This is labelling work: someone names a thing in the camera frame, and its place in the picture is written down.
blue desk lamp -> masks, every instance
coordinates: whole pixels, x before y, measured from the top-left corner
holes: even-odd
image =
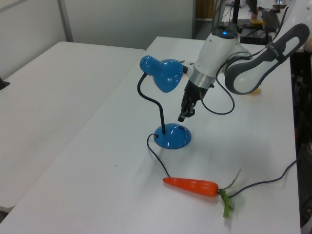
[[[191,141],[190,131],[180,124],[165,124],[161,104],[141,92],[141,84],[147,75],[153,77],[156,86],[164,93],[175,89],[183,76],[181,62],[174,59],[159,61],[152,56],[146,55],[140,61],[140,68],[144,74],[137,84],[137,91],[141,97],[158,105],[160,112],[161,126],[155,130],[154,141],[159,146],[167,149],[179,149],[186,146]]]

toy carrot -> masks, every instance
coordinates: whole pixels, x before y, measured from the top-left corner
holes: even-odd
[[[217,196],[219,194],[224,202],[223,217],[229,217],[229,211],[233,211],[233,208],[230,206],[230,198],[227,196],[225,190],[235,183],[239,173],[240,170],[233,182],[224,189],[219,189],[219,186],[216,183],[206,180],[167,177],[163,178],[162,181],[166,184],[204,196]]]

lamp base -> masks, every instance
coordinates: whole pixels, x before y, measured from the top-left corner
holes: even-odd
[[[166,133],[162,133],[161,126],[156,129],[154,141],[157,145],[166,149],[179,149],[191,141],[191,132],[184,126],[176,123],[165,124]]]

gooseneck lamp arm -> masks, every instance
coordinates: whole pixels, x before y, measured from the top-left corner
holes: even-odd
[[[144,73],[144,74],[142,75],[141,79],[139,80],[139,82],[137,83],[137,92],[138,92],[138,94],[140,94],[140,96],[141,96],[142,98],[144,98],[144,99],[146,99],[146,100],[148,100],[148,101],[151,101],[151,102],[155,103],[155,104],[159,107],[160,121],[161,121],[161,130],[162,130],[162,133],[163,133],[163,134],[166,134],[165,120],[164,120],[164,112],[163,112],[163,110],[162,110],[161,104],[160,104],[158,101],[156,101],[156,100],[154,100],[154,99],[152,99],[152,98],[150,98],[150,97],[144,95],[144,94],[141,92],[141,84],[142,84],[142,82],[144,81],[144,79],[145,79],[146,77],[147,77],[147,73]]]

lamp shade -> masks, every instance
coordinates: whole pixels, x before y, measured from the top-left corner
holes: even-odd
[[[156,86],[164,93],[175,89],[183,76],[181,62],[174,59],[159,61],[146,55],[140,61],[140,68],[153,77]]]

